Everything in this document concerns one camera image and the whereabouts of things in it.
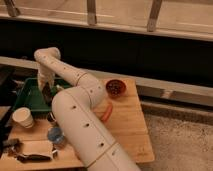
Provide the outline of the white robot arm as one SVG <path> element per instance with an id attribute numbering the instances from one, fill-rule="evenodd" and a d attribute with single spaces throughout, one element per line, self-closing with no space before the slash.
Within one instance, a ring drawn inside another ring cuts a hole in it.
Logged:
<path id="1" fill-rule="evenodd" d="M 92 109 L 103 101 L 106 90 L 92 74 L 60 60 L 55 48 L 38 49 L 38 82 L 42 90 L 57 74 L 72 85 L 52 100 L 52 113 L 87 171 L 141 171 Z"/>

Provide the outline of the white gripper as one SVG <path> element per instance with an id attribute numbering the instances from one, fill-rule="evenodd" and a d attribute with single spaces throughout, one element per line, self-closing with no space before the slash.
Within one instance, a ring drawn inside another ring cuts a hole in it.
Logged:
<path id="1" fill-rule="evenodd" d="M 40 65 L 38 68 L 38 88 L 40 91 L 44 88 L 44 83 L 48 82 L 50 84 L 50 89 L 55 89 L 54 83 L 55 73 L 48 69 L 47 67 Z"/>

